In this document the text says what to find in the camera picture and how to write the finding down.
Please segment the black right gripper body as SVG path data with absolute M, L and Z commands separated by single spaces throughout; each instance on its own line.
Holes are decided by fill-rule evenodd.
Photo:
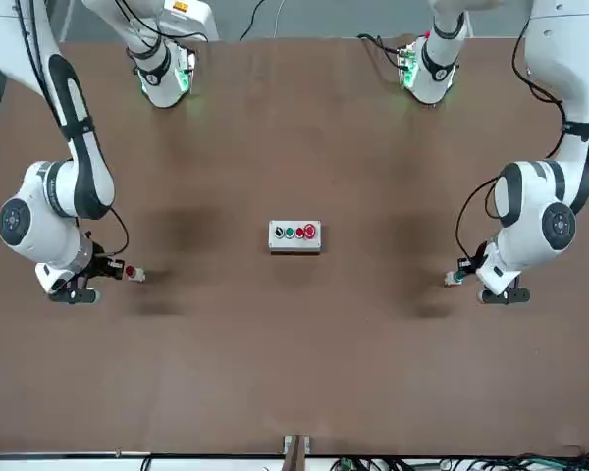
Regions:
M 103 254 L 103 248 L 98 243 L 93 244 L 93 254 L 86 267 L 79 272 L 78 278 L 87 282 L 96 277 L 121 280 L 125 273 L 125 261 Z

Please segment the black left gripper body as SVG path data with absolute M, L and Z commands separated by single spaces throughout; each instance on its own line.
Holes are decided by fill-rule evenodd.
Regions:
M 472 256 L 465 255 L 457 259 L 457 279 L 462 282 L 465 277 L 475 275 L 477 270 L 485 263 L 488 255 L 486 249 L 489 242 L 482 242 Z

